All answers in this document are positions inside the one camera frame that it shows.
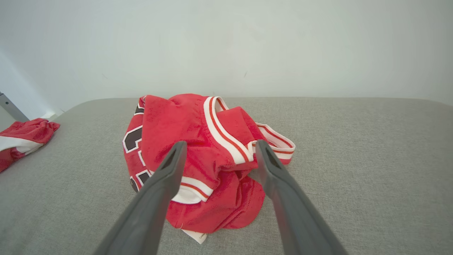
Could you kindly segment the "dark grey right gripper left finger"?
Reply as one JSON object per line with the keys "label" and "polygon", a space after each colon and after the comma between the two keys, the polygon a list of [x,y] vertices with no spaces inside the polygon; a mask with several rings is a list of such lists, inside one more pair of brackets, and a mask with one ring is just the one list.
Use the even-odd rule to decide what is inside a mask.
{"label": "dark grey right gripper left finger", "polygon": [[95,250],[96,255],[157,254],[169,203],[180,188],[186,156],[185,141],[173,145]]}

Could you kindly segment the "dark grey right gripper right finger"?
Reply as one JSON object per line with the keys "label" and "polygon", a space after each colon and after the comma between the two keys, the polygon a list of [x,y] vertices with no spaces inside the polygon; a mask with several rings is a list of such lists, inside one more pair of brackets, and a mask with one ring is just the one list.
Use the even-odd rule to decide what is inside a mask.
{"label": "dark grey right gripper right finger", "polygon": [[347,251],[265,140],[256,142],[259,177],[272,200],[287,255],[346,255]]}

